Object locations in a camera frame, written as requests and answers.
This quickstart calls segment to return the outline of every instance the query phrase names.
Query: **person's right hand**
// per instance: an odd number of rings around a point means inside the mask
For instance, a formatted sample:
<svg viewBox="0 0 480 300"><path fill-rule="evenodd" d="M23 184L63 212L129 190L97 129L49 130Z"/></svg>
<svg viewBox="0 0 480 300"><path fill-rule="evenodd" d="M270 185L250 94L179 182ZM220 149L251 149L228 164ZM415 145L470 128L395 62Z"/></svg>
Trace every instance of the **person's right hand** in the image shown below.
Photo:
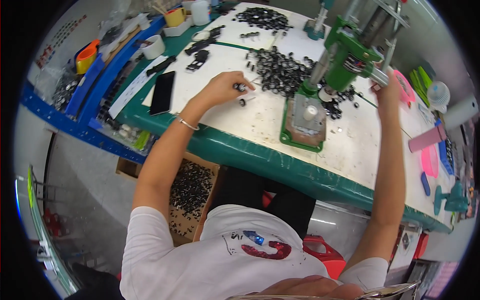
<svg viewBox="0 0 480 300"><path fill-rule="evenodd" d="M377 96L378 101L378 115L380 120L385 121L391 118L398 118L398 104L400 102L400 83L393 74L388 72L388 86L375 90L374 83L371 90Z"/></svg>
<svg viewBox="0 0 480 300"><path fill-rule="evenodd" d="M212 78L191 101L197 102L208 110L248 93L248 91L239 92L234 89L234 84L244 84L249 89L255 90L255 87L243 77L243 72L222 72Z"/></svg>

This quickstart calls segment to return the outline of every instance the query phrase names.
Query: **forearm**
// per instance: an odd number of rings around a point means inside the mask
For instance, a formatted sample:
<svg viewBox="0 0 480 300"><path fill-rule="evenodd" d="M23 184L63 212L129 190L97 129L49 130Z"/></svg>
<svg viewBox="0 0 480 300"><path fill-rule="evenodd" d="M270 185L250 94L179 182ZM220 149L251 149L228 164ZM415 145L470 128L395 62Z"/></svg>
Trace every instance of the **forearm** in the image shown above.
<svg viewBox="0 0 480 300"><path fill-rule="evenodd" d="M196 127L200 118L208 110L202 101L193 98L180 113L189 125ZM133 199L133 208L144 205L142 189L153 189L161 201L168 201L170 187L177 175L193 129L174 120L160 139L154 144L140 171Z"/></svg>
<svg viewBox="0 0 480 300"><path fill-rule="evenodd" d="M380 159L373 193L372 221L398 226L405 206L405 168L398 112L382 120Z"/></svg>

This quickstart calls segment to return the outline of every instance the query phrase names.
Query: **silver bracelet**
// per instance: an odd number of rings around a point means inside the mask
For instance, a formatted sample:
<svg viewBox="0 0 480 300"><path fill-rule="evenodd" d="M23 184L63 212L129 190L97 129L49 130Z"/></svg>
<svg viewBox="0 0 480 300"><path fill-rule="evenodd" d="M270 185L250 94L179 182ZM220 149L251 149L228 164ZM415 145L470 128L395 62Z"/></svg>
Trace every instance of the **silver bracelet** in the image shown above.
<svg viewBox="0 0 480 300"><path fill-rule="evenodd" d="M190 125L189 123L185 122L185 120L183 118L180 118L180 116L177 116L177 119L179 120L180 123L183 123L183 124L187 125L187 127L190 128L190 129L193 129L195 131L200 130L200 127L198 127L198 125L197 125L197 128L195 128L192 125Z"/></svg>

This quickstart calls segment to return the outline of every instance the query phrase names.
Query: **scratched green edge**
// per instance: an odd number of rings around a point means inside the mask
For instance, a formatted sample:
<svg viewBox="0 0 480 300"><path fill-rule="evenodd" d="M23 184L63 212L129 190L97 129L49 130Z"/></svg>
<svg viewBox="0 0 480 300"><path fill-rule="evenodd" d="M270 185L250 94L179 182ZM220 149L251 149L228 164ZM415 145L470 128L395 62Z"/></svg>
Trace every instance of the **scratched green edge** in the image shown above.
<svg viewBox="0 0 480 300"><path fill-rule="evenodd" d="M206 25L191 27L181 36L164 38L167 50L163 55L178 55L191 42L191 36L205 27ZM239 45L220 42L217 42L217 44L248 49ZM120 87L116 97L128 87L149 63L150 61L145 59L138 63ZM149 108L141 104L158 75L156 74L150 79L120 112L117 116L120 123L148 130L158 135L161 135L167 129L168 125L174 120L172 114L166 113L151 117L148 113ZM200 130L193 134L187 149L205 160L245 169L271 178L321 201L345 203L368 211L372 210L373 190L365 186L240 137L202 124L199 126ZM419 222L424 229L430 231L446 233L452 231L445 224L409 206L405 206L403 220Z"/></svg>

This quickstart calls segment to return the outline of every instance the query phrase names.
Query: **box of black parts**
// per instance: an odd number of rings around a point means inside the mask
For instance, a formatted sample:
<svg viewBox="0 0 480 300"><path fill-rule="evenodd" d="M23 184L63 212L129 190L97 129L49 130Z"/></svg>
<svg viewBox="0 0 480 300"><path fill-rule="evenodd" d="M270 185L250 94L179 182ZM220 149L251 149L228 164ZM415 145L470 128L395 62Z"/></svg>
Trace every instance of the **box of black parts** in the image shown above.
<svg viewBox="0 0 480 300"><path fill-rule="evenodd" d="M142 165L119 158L116 173L137 180L141 168ZM199 240L219 169L218 164L184 153L170 190L168 208L168 225L175 246Z"/></svg>

